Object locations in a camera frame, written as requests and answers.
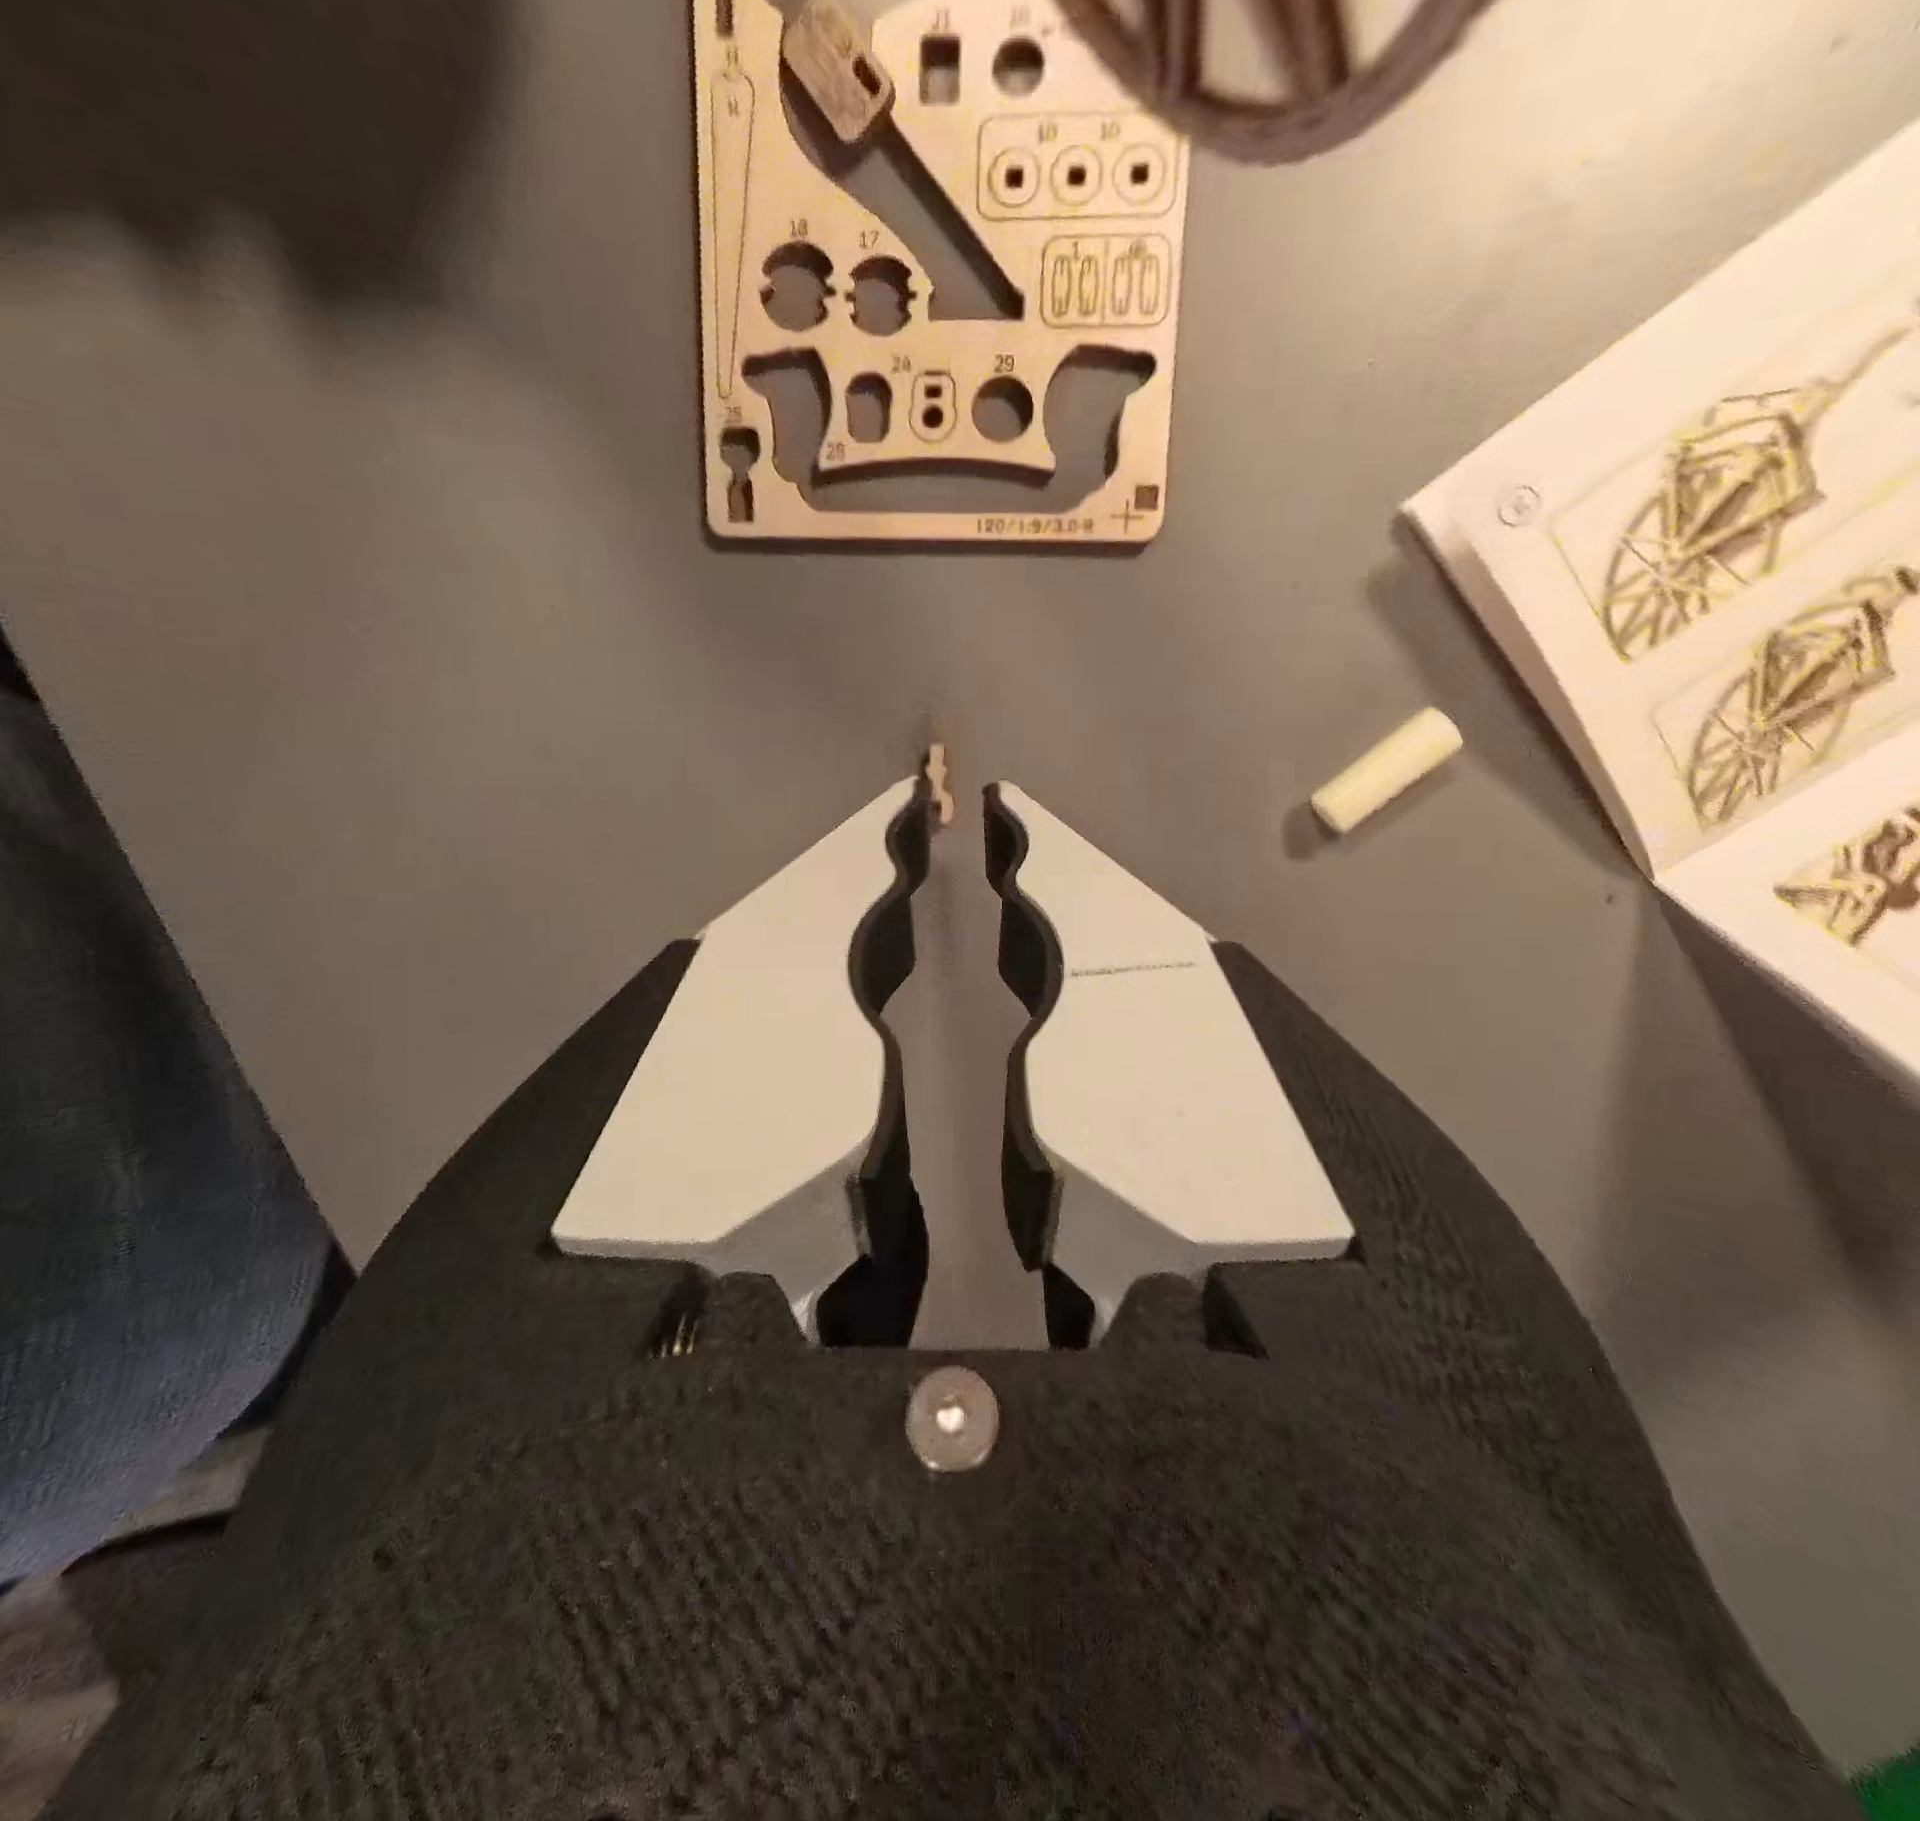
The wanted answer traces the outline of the wooden parts sheet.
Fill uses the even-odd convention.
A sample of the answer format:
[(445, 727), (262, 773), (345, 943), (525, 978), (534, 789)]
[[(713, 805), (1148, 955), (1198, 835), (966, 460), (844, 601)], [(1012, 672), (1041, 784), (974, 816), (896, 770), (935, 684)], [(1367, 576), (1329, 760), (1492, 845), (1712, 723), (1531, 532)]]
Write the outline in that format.
[(839, 2), (896, 88), (857, 148), (782, 62), (803, 0), (687, 0), (709, 532), (1144, 546), (1188, 143), (1052, 0)]

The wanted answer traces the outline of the wooden bicycle model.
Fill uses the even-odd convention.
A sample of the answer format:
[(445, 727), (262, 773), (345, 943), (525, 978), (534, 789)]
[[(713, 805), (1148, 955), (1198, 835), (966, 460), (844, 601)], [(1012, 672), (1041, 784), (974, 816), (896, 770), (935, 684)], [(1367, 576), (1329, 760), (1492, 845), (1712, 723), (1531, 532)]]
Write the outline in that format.
[(1357, 53), (1350, 0), (1251, 0), (1281, 92), (1205, 78), (1208, 0), (1052, 0), (1119, 86), (1170, 128), (1248, 167), (1290, 167), (1381, 124), (1452, 56), (1494, 0), (1413, 0), (1377, 58)]

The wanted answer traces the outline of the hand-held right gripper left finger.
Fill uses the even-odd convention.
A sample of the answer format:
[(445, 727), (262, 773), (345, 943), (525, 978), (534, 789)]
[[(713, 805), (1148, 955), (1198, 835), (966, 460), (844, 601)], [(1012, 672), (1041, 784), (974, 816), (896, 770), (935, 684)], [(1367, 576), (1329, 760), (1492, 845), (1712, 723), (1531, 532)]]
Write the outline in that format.
[(550, 1226), (570, 1257), (764, 1278), (801, 1335), (903, 1345), (924, 1298), (900, 1042), (924, 782), (715, 917)]

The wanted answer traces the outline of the white instruction booklet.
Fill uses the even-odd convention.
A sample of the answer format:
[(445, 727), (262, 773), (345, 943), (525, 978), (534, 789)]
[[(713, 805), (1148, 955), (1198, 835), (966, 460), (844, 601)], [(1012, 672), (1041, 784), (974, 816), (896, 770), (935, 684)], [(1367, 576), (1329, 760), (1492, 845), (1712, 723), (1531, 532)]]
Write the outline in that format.
[(1917, 128), (1402, 507), (1644, 876), (1917, 1069)]

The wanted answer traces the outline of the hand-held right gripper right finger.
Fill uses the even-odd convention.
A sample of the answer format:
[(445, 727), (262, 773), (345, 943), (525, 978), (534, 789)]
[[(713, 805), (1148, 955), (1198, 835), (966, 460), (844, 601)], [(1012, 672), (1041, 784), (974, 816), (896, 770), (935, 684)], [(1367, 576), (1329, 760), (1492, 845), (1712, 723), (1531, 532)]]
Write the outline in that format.
[(1026, 791), (982, 794), (1006, 1071), (1001, 1201), (1048, 1333), (1139, 1281), (1329, 1263), (1355, 1242), (1211, 934)]

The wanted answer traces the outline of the cream cylindrical wax stick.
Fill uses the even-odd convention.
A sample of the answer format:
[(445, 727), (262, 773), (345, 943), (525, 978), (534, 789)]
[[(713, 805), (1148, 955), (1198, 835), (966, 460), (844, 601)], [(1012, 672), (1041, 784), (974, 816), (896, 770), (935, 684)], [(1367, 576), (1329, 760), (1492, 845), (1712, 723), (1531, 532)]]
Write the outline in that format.
[(1452, 716), (1421, 709), (1321, 782), (1308, 798), (1310, 816), (1327, 836), (1346, 838), (1442, 770), (1463, 744)]

